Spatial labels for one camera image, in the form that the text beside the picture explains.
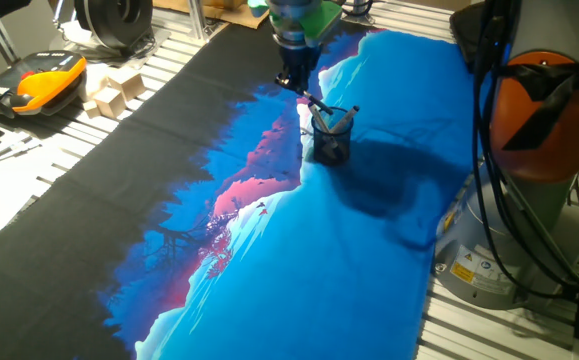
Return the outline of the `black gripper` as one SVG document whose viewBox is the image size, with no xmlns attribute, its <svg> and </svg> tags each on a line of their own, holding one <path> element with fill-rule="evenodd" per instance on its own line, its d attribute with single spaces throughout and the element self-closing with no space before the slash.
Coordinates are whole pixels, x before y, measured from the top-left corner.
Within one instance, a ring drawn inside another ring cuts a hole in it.
<svg viewBox="0 0 579 360">
<path fill-rule="evenodd" d="M 300 96 L 311 96 L 309 77 L 316 68 L 322 47 L 286 48 L 280 47 L 279 53 L 283 62 L 282 72 L 274 82 L 281 88 L 294 91 Z"/>
</svg>

